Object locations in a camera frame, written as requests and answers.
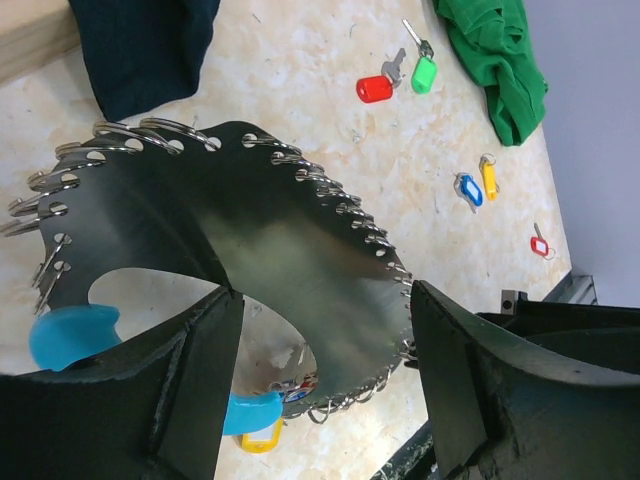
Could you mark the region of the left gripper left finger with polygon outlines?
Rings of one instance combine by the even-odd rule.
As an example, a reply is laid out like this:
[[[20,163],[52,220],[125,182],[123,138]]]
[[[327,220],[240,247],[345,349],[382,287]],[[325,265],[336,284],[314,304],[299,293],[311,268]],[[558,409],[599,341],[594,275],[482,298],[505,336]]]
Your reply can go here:
[[[60,371],[1,378],[5,479],[210,479],[242,328],[218,288]]]

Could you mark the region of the key with blue tag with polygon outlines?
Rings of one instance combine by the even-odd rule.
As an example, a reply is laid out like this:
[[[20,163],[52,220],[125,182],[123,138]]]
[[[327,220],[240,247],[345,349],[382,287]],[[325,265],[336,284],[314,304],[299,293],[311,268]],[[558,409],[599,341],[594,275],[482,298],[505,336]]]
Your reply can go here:
[[[458,197],[463,199],[470,210],[476,214],[478,208],[484,203],[484,196],[473,176],[466,172],[458,173],[455,176],[453,187]]]

